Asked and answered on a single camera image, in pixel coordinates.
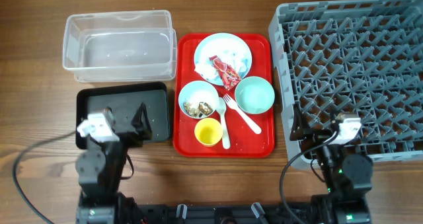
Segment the yellow plastic cup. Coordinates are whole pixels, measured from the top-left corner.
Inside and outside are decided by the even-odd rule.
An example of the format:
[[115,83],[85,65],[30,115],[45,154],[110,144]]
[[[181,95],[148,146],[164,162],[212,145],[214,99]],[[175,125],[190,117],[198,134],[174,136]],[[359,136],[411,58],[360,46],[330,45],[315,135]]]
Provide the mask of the yellow plastic cup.
[[196,124],[194,135],[202,145],[212,147],[221,140],[223,129],[216,119],[204,118]]

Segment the red snack wrapper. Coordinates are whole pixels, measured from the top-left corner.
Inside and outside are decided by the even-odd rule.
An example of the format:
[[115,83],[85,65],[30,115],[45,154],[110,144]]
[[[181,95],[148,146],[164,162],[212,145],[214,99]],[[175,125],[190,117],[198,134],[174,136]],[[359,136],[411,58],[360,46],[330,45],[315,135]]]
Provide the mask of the red snack wrapper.
[[209,58],[212,62],[215,69],[222,80],[223,86],[229,91],[235,87],[240,81],[241,77],[239,74],[232,68],[231,65],[221,61],[217,56],[212,56]]

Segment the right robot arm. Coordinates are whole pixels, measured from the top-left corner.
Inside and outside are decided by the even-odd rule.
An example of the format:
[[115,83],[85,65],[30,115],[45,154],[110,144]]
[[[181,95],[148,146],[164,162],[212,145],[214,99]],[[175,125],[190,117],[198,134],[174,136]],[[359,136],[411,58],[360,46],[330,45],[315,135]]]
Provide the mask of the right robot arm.
[[293,106],[292,141],[309,141],[328,193],[311,197],[302,223],[371,223],[365,195],[372,189],[373,161],[367,155],[347,154],[344,148],[361,129],[352,113],[332,113],[327,129],[311,128],[299,105]]

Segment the light blue bowl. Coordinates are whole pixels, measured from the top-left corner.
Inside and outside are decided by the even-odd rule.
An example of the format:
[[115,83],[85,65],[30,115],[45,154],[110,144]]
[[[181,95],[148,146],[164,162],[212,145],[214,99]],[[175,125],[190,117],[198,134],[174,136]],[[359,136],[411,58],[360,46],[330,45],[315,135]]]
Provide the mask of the light blue bowl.
[[213,114],[218,106],[218,100],[219,95],[212,84],[205,81],[192,81],[183,86],[183,88],[179,92],[178,105],[185,115],[187,115],[189,118],[193,118],[189,116],[184,109],[184,103],[186,101],[193,102],[194,104],[197,104],[199,102],[207,102],[214,109],[214,111],[211,113]]

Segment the white tissue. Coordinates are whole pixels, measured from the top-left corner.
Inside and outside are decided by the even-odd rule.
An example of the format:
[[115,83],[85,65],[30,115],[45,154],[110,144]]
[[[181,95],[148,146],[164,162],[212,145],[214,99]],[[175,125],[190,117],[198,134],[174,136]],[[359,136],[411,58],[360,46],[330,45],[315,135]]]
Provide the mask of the white tissue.
[[209,81],[219,78],[218,70],[210,61],[212,56],[217,56],[222,62],[229,64],[241,78],[250,68],[248,53],[244,50],[204,46],[199,51],[198,59],[194,59],[194,71]]

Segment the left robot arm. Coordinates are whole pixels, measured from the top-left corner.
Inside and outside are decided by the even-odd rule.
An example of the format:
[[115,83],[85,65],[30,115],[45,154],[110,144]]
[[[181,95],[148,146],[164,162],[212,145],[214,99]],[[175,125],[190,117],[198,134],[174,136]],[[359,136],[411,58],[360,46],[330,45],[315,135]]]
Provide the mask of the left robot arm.
[[146,222],[134,199],[118,191],[120,182],[130,178],[122,175],[126,163],[133,165],[128,149],[152,138],[146,105],[139,105],[122,131],[117,132],[116,126],[109,107],[88,114],[77,126],[79,136],[94,143],[75,164],[81,187],[75,217],[78,224]]

